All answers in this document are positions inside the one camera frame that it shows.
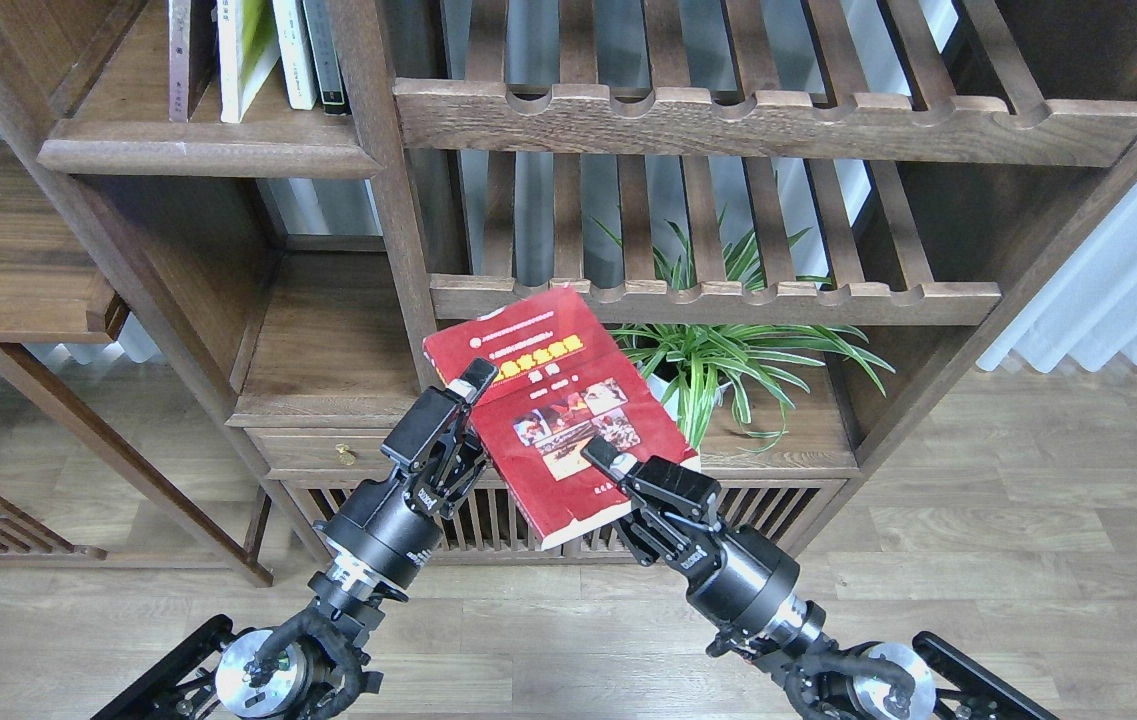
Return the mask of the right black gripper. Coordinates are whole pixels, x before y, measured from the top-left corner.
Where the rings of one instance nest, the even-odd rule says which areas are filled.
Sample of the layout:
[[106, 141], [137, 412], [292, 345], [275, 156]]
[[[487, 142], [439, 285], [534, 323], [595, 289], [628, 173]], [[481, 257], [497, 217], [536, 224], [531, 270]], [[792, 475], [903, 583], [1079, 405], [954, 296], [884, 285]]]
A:
[[716, 626], [719, 642], [800, 637], [797, 562], [754, 528], [719, 518], [715, 479], [658, 456], [637, 460], [601, 436], [581, 455], [632, 500], [617, 523], [624, 546], [641, 565], [664, 562], [687, 580], [686, 601]]

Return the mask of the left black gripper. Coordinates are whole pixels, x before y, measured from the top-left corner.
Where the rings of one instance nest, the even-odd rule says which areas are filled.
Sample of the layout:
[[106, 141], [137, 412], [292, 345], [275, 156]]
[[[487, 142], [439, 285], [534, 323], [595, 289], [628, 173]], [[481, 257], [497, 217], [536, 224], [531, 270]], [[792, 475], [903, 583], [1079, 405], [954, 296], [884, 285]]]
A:
[[391, 474], [364, 480], [318, 528], [337, 552], [332, 582], [347, 593], [402, 593], [416, 578], [443, 536], [437, 518], [453, 519], [484, 473], [489, 456], [468, 415], [498, 374], [489, 359], [472, 359], [453, 388], [428, 388], [385, 437]]

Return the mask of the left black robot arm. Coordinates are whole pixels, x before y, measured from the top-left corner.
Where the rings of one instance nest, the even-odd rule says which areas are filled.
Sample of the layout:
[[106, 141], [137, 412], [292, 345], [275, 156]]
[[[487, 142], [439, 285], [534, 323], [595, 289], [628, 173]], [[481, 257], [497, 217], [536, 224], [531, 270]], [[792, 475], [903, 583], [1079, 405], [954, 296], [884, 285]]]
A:
[[315, 597], [284, 623], [234, 632], [217, 615], [190, 634], [100, 711], [102, 719], [202, 719], [225, 707], [240, 719], [329, 719], [382, 676], [364, 652], [381, 623], [381, 603], [402, 602], [485, 469], [468, 427], [478, 398], [498, 375], [473, 359], [443, 389], [431, 387], [382, 442], [393, 470], [364, 480], [317, 525], [334, 552], [312, 577]]

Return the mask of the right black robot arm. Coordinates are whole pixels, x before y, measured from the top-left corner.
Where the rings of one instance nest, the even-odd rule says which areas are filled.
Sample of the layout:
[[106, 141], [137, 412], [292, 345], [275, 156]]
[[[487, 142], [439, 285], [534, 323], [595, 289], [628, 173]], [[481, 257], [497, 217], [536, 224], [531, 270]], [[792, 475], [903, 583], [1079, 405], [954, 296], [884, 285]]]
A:
[[805, 719], [1047, 719], [1049, 712], [937, 634], [843, 649], [825, 612], [795, 591], [800, 568], [752, 525], [717, 515], [720, 486], [677, 462], [636, 460], [594, 438], [583, 456], [633, 503], [619, 520], [644, 566], [664, 562], [716, 635], [708, 655], [736, 653], [786, 693]]

